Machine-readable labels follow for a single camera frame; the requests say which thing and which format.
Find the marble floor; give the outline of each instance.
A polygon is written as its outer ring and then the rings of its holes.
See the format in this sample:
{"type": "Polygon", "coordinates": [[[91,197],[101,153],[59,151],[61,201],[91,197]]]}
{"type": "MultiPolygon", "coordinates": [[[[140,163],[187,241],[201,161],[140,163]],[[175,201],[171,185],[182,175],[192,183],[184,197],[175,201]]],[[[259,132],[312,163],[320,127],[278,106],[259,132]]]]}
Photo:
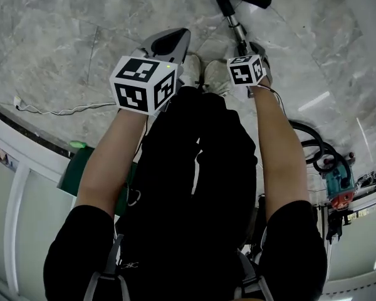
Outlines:
{"type": "MultiPolygon", "coordinates": [[[[288,117],[316,127],[342,154],[354,152],[355,177],[376,169],[373,68],[345,1],[273,0],[267,10],[233,3],[249,39],[266,48],[288,117]]],[[[190,50],[203,61],[234,46],[216,0],[0,0],[0,111],[58,144],[95,146],[116,108],[37,115],[15,110],[14,96],[40,110],[111,102],[108,77],[118,59],[176,27],[190,29],[190,50]]],[[[231,92],[226,102],[258,144],[252,101],[231,92]]],[[[323,189],[315,171],[309,174],[310,191],[323,189]]]]}

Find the black shirt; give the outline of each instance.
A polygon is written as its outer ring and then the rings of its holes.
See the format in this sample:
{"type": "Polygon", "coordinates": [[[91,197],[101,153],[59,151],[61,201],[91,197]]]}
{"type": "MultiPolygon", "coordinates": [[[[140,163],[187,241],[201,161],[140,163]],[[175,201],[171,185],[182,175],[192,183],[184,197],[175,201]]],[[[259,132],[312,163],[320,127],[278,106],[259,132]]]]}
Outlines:
{"type": "MultiPolygon", "coordinates": [[[[47,299],[83,300],[92,274],[105,268],[113,237],[113,220],[106,212],[93,206],[74,208],[50,246],[44,264],[47,299]]],[[[186,253],[181,253],[179,260],[171,262],[179,264],[186,258],[186,253]]],[[[131,300],[141,299],[141,293],[153,295],[153,298],[159,300],[168,299],[170,282],[173,282],[173,285],[178,283],[179,296],[170,296],[174,300],[182,298],[186,291],[194,291],[195,278],[204,276],[204,273],[208,275],[208,264],[215,264],[212,253],[207,252],[206,248],[204,253],[209,254],[208,262],[202,261],[199,265],[193,265],[193,268],[189,268],[187,263],[181,263],[180,273],[176,273],[178,270],[167,273],[162,266],[167,260],[159,260],[150,276],[140,273],[139,267],[130,268],[129,272],[123,275],[131,300]]],[[[232,299],[231,294],[224,291],[234,286],[229,285],[228,280],[231,280],[231,272],[236,270],[228,265],[228,260],[216,261],[221,267],[218,271],[209,272],[212,282],[216,283],[216,286],[213,283],[209,287],[211,295],[214,296],[212,300],[232,299]]],[[[296,201],[283,206],[272,215],[268,222],[267,239],[259,270],[274,301],[319,299],[326,279],[327,261],[310,203],[296,201]]],[[[203,296],[204,294],[198,295],[193,300],[203,299],[203,296]]]]}

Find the white cube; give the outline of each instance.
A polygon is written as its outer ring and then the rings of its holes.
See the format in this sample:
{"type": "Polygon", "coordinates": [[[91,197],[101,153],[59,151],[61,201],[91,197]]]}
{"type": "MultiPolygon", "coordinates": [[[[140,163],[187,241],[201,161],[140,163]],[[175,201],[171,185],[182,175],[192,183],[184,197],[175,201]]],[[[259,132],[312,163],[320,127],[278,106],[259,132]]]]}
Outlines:
{"type": "Polygon", "coordinates": [[[235,86],[255,86],[266,76],[259,55],[230,58],[227,67],[235,86]]]}
{"type": "Polygon", "coordinates": [[[175,94],[177,70],[175,63],[122,56],[110,76],[117,106],[153,115],[175,94]]]}

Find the foot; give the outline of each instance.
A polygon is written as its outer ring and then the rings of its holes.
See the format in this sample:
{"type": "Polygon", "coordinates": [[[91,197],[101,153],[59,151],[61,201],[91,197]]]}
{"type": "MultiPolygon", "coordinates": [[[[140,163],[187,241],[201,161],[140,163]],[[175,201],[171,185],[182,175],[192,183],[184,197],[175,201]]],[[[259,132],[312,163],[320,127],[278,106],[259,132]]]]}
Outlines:
{"type": "Polygon", "coordinates": [[[230,91],[230,86],[227,63],[221,60],[210,62],[205,68],[204,91],[224,97],[230,91]]]}
{"type": "Polygon", "coordinates": [[[182,64],[184,72],[180,79],[183,86],[198,87],[201,77],[201,61],[197,55],[187,55],[185,62],[182,64]]]}

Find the white cable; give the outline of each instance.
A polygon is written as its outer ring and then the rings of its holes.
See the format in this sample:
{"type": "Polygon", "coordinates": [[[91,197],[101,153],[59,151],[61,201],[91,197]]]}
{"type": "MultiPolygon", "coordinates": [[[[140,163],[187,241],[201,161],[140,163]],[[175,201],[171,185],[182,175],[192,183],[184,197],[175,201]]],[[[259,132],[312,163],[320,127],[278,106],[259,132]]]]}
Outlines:
{"type": "Polygon", "coordinates": [[[35,111],[38,112],[41,115],[53,114],[53,115],[61,116],[61,113],[63,113],[63,112],[70,112],[71,114],[73,114],[74,112],[78,112],[79,111],[78,109],[87,109],[87,108],[95,108],[95,107],[111,106],[111,105],[116,105],[116,103],[115,102],[109,102],[109,103],[93,103],[91,105],[80,105],[80,106],[76,106],[73,109],[62,109],[59,112],[52,112],[52,111],[41,112],[39,109],[37,109],[35,106],[32,106],[32,105],[27,105],[24,108],[19,107],[19,110],[25,111],[27,108],[32,108],[32,109],[35,109],[35,111]]]}

